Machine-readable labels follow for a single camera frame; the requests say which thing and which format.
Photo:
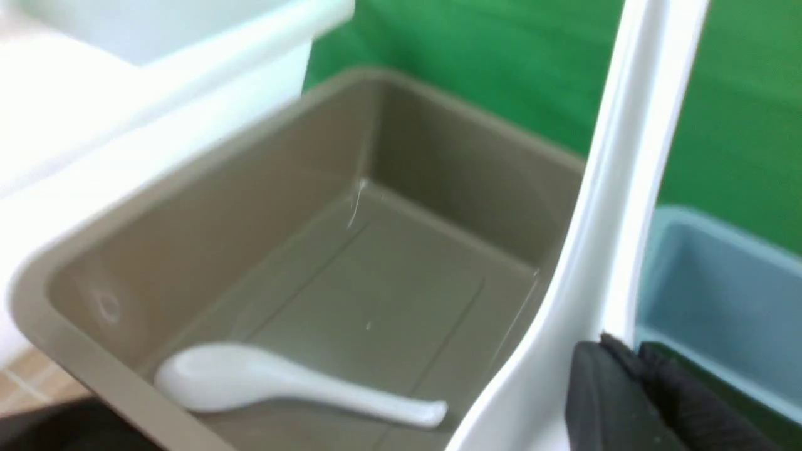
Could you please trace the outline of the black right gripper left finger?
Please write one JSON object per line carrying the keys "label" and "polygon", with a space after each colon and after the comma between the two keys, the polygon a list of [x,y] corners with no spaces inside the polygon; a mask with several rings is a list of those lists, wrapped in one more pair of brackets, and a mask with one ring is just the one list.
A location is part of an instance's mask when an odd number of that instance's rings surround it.
{"label": "black right gripper left finger", "polygon": [[571,450],[685,450],[643,387],[645,363],[616,337],[580,341],[571,357],[565,427]]}

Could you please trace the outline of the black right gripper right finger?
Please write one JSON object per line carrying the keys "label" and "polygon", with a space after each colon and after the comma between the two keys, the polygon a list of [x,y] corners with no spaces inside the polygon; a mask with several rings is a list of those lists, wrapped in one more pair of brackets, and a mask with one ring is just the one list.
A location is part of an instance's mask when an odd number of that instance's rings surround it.
{"label": "black right gripper right finger", "polygon": [[643,387],[690,450],[799,450],[800,425],[661,343],[642,343]]}

